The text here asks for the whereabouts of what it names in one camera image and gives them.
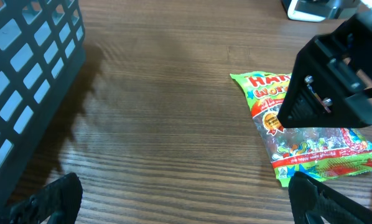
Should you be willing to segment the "grey plastic shopping basket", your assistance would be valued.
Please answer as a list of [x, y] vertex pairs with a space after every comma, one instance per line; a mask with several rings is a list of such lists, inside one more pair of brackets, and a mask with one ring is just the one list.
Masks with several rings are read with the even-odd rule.
[[77, 0], [0, 0], [0, 209], [85, 61]]

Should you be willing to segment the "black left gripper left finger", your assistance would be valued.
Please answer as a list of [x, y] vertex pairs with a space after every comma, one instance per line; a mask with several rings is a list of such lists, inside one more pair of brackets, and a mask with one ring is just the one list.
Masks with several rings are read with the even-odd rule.
[[40, 189], [29, 198], [0, 211], [0, 224], [75, 223], [83, 188], [71, 172]]

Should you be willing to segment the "Haribo gummy candy bag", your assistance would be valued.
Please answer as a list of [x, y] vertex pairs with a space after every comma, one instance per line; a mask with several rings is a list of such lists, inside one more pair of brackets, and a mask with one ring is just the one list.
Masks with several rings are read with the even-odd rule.
[[289, 128], [277, 119], [290, 74], [232, 74], [244, 91], [276, 179], [283, 187], [303, 172], [318, 181], [372, 171], [372, 142], [353, 128]]

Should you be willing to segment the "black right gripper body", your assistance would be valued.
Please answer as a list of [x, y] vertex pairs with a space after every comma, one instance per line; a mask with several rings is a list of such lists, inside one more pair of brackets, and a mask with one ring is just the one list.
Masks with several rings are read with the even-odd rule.
[[[362, 71], [372, 81], [372, 11], [359, 12], [343, 22], [331, 33], [350, 57], [354, 71]], [[372, 93], [372, 87], [365, 90]]]

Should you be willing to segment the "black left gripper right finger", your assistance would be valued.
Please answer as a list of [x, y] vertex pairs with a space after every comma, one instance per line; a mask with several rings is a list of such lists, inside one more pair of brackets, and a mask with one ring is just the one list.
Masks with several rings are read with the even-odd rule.
[[372, 210], [303, 172], [291, 177], [288, 191], [295, 224], [372, 224]]

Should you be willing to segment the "white barcode scanner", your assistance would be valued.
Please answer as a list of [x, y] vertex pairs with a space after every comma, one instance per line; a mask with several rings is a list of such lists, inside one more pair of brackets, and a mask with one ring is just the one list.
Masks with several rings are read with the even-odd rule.
[[348, 19], [361, 5], [360, 0], [281, 0], [290, 20], [322, 22]]

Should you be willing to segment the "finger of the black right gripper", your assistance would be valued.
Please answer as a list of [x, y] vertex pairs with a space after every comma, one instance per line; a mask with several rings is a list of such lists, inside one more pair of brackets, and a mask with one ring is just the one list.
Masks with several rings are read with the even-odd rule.
[[317, 35], [297, 54], [278, 114], [286, 128], [365, 128], [372, 125], [366, 83], [331, 35]]

